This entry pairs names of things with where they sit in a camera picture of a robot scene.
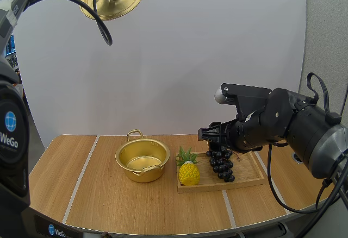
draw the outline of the cable connector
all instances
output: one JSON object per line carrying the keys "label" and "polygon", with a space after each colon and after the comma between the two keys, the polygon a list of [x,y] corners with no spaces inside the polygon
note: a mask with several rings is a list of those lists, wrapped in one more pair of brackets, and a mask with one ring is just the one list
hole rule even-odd
{"label": "cable connector", "polygon": [[331,185],[331,183],[332,183],[331,178],[326,178],[326,179],[324,179],[324,180],[322,181],[322,186],[323,186],[324,188],[327,188],[329,185]]}

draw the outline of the yellow pineapple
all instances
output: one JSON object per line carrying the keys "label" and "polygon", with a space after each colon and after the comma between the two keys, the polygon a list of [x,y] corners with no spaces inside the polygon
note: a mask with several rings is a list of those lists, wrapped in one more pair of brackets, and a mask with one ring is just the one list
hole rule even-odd
{"label": "yellow pineapple", "polygon": [[190,154],[191,147],[187,153],[180,147],[179,158],[177,166],[180,166],[179,169],[179,180],[183,185],[196,185],[200,182],[200,172],[195,166],[196,163],[196,154]]}

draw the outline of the gray wall panel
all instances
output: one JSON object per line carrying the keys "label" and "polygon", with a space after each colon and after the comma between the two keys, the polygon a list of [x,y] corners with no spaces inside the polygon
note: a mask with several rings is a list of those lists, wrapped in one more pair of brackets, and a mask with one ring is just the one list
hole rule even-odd
{"label": "gray wall panel", "polygon": [[[313,97],[306,76],[315,72],[325,82],[330,94],[331,111],[341,113],[348,87],[348,0],[306,0],[306,42],[301,94]],[[316,78],[312,86],[320,94],[318,105],[324,107],[322,90]]]}

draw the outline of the pot handle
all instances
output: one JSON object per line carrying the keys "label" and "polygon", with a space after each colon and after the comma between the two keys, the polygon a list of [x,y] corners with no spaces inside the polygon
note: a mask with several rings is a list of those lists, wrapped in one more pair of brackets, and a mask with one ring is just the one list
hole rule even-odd
{"label": "pot handle", "polygon": [[145,167],[143,170],[141,170],[140,173],[137,172],[133,172],[133,174],[136,174],[137,176],[141,177],[143,174],[145,174],[148,171],[152,171],[152,170],[162,170],[163,166],[149,166],[149,167]]}
{"label": "pot handle", "polygon": [[144,138],[144,136],[142,135],[142,132],[141,132],[140,130],[134,129],[134,130],[131,130],[130,132],[128,132],[128,134],[127,134],[127,142],[129,142],[129,136],[130,136],[132,133],[137,133],[137,132],[140,134],[141,138]]}

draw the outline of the black cable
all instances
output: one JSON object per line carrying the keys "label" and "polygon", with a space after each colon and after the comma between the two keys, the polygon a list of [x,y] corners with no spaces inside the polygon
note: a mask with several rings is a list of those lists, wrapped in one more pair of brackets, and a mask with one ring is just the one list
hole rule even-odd
{"label": "black cable", "polygon": [[271,156],[272,156],[272,145],[268,146],[268,159],[267,159],[267,178],[268,178],[268,183],[270,185],[271,191],[274,195],[274,198],[277,200],[278,204],[280,204],[282,207],[284,207],[285,209],[288,209],[291,212],[296,212],[298,214],[312,214],[314,212],[318,212],[318,209],[316,210],[307,210],[307,211],[301,211],[301,210],[297,210],[294,208],[291,208],[289,206],[287,206],[286,204],[284,204],[278,197],[276,190],[273,187],[273,183],[272,183],[272,179],[271,179]]}
{"label": "black cable", "polygon": [[[30,4],[33,5],[33,4],[41,2],[41,1],[43,1],[43,0],[32,0],[30,2]],[[98,27],[99,27],[100,31],[102,32],[102,35],[104,37],[105,42],[109,46],[113,44],[113,40],[112,40],[112,37],[111,37],[111,34],[110,34],[108,28],[106,27],[106,25],[104,24],[102,19],[100,19],[98,14],[92,10],[92,8],[90,8],[87,4],[85,4],[84,2],[82,2],[80,0],[67,0],[67,1],[76,3],[79,6],[81,6],[82,8],[84,8],[96,20]]]}
{"label": "black cable", "polygon": [[335,187],[333,188],[332,192],[326,199],[324,205],[319,209],[319,212],[315,214],[315,216],[309,221],[309,223],[302,228],[296,235],[296,238],[302,238],[304,237],[309,230],[317,223],[317,221],[322,217],[322,215],[326,212],[327,208],[332,204],[334,201],[336,195],[338,194],[339,190],[341,189],[342,185],[344,184],[345,178],[348,176],[348,162],[346,162],[346,165],[343,168],[342,174],[340,178],[338,179]]}
{"label": "black cable", "polygon": [[[97,3],[96,3],[96,0],[93,0],[93,10],[96,14],[98,14],[98,11],[97,11]],[[104,38],[104,41],[108,44],[108,45],[111,45],[113,44],[113,39],[110,37],[107,36],[107,34],[104,32],[104,30],[99,26],[98,24],[98,27],[99,27],[99,30]]]}
{"label": "black cable", "polygon": [[316,105],[318,102],[318,99],[319,99],[318,93],[312,88],[312,85],[310,83],[312,76],[317,77],[317,79],[319,80],[320,86],[321,86],[322,91],[324,93],[324,110],[326,113],[330,113],[329,98],[328,98],[328,91],[327,91],[326,85],[325,85],[324,81],[318,75],[316,75],[314,72],[309,72],[307,75],[307,87],[314,92],[314,98],[310,101],[310,103]]}

